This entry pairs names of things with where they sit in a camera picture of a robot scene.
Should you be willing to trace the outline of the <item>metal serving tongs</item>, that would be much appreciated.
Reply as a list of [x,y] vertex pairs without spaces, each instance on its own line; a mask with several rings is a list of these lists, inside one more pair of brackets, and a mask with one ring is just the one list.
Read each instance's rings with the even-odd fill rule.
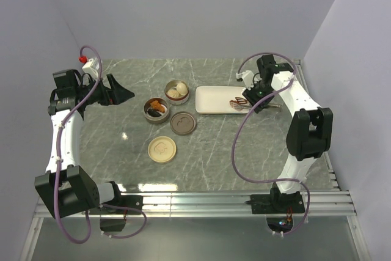
[[[246,99],[244,99],[244,98],[236,97],[234,101],[237,101],[237,102],[240,103],[240,104],[246,105],[246,108],[245,108],[246,110],[250,110],[251,107],[252,107],[252,105],[251,105]],[[264,109],[276,109],[276,110],[278,110],[278,111],[281,111],[281,110],[282,110],[282,106],[279,105],[279,104],[270,103],[270,104],[266,105],[266,106],[264,107]]]

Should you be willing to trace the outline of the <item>brown glazed meat slice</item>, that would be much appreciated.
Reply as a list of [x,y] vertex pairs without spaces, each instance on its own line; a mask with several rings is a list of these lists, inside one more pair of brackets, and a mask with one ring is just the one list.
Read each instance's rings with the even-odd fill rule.
[[236,111],[242,111],[246,108],[246,105],[240,104],[237,101],[230,100],[230,106],[235,109]]

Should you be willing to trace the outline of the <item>beige steamed bun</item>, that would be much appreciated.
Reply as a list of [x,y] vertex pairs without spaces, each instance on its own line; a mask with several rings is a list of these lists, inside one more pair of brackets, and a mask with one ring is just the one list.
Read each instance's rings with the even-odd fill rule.
[[170,98],[180,98],[181,94],[173,87],[167,91],[167,96]]

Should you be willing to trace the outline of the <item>white peeled egg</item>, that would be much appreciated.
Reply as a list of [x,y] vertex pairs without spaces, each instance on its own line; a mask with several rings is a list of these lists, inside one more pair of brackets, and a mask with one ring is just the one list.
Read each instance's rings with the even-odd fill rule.
[[185,96],[188,93],[188,87],[185,83],[178,83],[176,90],[181,96]]

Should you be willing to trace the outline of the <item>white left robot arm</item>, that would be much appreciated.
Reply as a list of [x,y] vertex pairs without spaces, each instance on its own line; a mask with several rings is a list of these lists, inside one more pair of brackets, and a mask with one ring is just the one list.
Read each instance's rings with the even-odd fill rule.
[[35,178],[34,186],[52,217],[61,218],[97,208],[109,213],[123,208],[123,197],[113,182],[95,183],[81,167],[80,137],[84,111],[88,105],[122,104],[134,93],[121,86],[112,74],[109,86],[91,76],[82,84],[83,75],[63,70],[53,75],[56,88],[49,98],[48,113],[53,125],[53,143],[44,175]]

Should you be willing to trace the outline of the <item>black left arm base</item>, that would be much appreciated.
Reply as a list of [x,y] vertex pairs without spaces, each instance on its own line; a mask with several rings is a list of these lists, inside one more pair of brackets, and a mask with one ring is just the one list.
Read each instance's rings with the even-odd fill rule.
[[117,215],[140,215],[143,208],[144,198],[141,195],[122,194],[101,206],[110,214]]

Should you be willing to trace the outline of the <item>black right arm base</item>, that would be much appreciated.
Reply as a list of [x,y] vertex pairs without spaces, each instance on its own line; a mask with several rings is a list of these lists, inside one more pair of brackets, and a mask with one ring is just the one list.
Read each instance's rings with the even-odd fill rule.
[[295,194],[253,194],[245,204],[251,206],[255,215],[304,213],[304,201],[300,193]]

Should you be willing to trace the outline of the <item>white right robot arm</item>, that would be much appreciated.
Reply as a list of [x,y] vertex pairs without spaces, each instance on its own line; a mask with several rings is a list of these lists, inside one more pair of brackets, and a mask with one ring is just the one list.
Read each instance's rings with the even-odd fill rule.
[[239,68],[237,81],[245,85],[243,96],[251,105],[250,112],[260,112],[278,95],[291,115],[286,136],[288,158],[281,174],[275,180],[279,191],[270,196],[270,206],[277,212],[291,205],[291,197],[301,189],[313,163],[327,152],[331,145],[333,112],[315,102],[298,81],[298,68],[289,58],[278,63],[276,53],[258,53],[258,72]]

